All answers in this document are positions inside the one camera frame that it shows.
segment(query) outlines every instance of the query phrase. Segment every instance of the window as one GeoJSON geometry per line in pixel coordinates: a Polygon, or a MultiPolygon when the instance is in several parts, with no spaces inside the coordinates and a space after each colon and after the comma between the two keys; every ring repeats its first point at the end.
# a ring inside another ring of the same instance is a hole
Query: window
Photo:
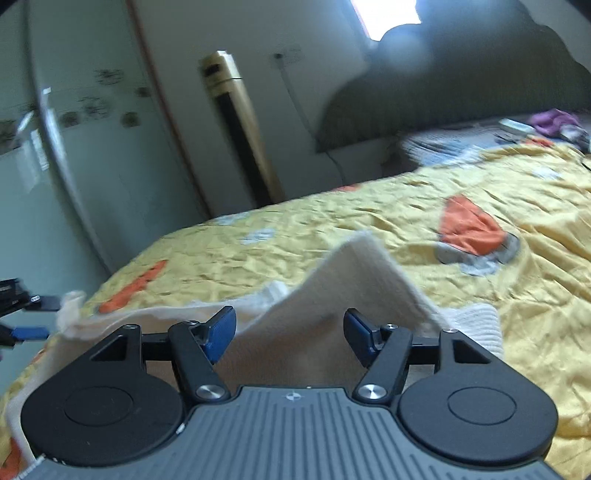
{"type": "Polygon", "coordinates": [[[351,0],[365,34],[380,41],[392,27],[420,23],[417,0],[351,0]]]}

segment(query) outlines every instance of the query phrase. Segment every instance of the purple clothing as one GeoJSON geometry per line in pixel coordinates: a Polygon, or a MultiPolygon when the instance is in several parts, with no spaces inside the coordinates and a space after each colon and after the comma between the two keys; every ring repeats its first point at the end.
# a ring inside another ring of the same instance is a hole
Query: purple clothing
{"type": "Polygon", "coordinates": [[[560,137],[560,127],[563,125],[581,126],[579,119],[575,115],[563,112],[556,108],[547,112],[537,113],[530,118],[529,124],[534,127],[539,134],[546,137],[560,137]]]}

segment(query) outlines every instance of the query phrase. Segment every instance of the yellow blanket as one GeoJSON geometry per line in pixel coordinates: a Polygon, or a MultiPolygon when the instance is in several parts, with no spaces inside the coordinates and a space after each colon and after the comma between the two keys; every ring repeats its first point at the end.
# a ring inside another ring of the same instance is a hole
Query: yellow blanket
{"type": "MultiPolygon", "coordinates": [[[[270,280],[294,286],[353,231],[370,230],[437,304],[485,301],[499,310],[506,361],[560,412],[547,460],[582,479],[591,473],[591,173],[566,145],[498,148],[484,157],[475,166],[422,168],[172,233],[107,281],[86,313],[164,259],[164,271],[127,308],[219,301],[270,280]],[[517,257],[494,275],[472,277],[435,257],[445,199],[456,194],[521,240],[517,257]]],[[[6,437],[0,449],[1,460],[6,437]]]]}

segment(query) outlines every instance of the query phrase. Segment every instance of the wall socket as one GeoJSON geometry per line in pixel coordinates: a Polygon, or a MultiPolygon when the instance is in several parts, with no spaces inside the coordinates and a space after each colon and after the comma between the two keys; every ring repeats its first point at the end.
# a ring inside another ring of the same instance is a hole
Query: wall socket
{"type": "Polygon", "coordinates": [[[304,60],[304,54],[301,52],[301,46],[298,44],[289,45],[288,47],[278,49],[273,55],[271,55],[272,62],[277,66],[278,60],[276,55],[280,53],[283,55],[282,62],[284,66],[292,65],[304,60]]]}

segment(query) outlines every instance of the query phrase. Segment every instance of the silver bolt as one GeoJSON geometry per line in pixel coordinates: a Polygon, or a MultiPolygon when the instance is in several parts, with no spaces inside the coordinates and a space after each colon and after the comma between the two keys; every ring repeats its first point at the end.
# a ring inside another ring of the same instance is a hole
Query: silver bolt
{"type": "Polygon", "coordinates": [[[219,400],[226,394],[226,390],[219,385],[201,385],[195,394],[202,400],[219,400]]]}
{"type": "Polygon", "coordinates": [[[361,387],[358,388],[357,393],[361,398],[366,398],[367,400],[379,400],[380,398],[384,398],[388,392],[381,385],[369,383],[361,385],[361,387]]]}

